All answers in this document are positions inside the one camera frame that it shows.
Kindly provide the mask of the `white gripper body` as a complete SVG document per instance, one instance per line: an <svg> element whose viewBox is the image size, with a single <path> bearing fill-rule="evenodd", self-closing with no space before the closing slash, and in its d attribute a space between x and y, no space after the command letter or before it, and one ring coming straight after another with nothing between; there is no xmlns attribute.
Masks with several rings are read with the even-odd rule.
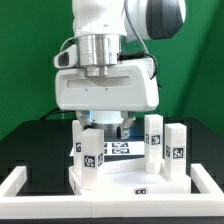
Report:
<svg viewBox="0 0 224 224"><path fill-rule="evenodd" d="M130 111L155 110L159 104L156 78L146 63L111 66L107 76L87 77L81 68L56 74L56 102L62 110Z"/></svg>

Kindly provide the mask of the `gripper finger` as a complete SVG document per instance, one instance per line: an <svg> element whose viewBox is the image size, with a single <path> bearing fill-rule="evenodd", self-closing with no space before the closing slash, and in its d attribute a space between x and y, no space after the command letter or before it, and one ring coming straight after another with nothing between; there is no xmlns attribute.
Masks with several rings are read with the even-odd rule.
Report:
<svg viewBox="0 0 224 224"><path fill-rule="evenodd" d="M83 128L92 126L92 122L89 118L90 114L88 111L76 111L75 114L77 120Z"/></svg>
<svg viewBox="0 0 224 224"><path fill-rule="evenodd" d="M130 111L121 112L122 122L117 128L118 139L128 139L130 137L130 128L135 121L135 113Z"/></svg>

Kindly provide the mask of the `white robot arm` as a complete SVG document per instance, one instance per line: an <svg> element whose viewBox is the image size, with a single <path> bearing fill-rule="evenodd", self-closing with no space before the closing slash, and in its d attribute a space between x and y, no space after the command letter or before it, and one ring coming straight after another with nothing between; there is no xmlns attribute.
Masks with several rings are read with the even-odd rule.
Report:
<svg viewBox="0 0 224 224"><path fill-rule="evenodd" d="M54 58L57 105L82 126L127 139L135 114L159 104L158 64L146 47L128 53L124 44L172 38L185 0L72 0L72 10L74 43Z"/></svg>

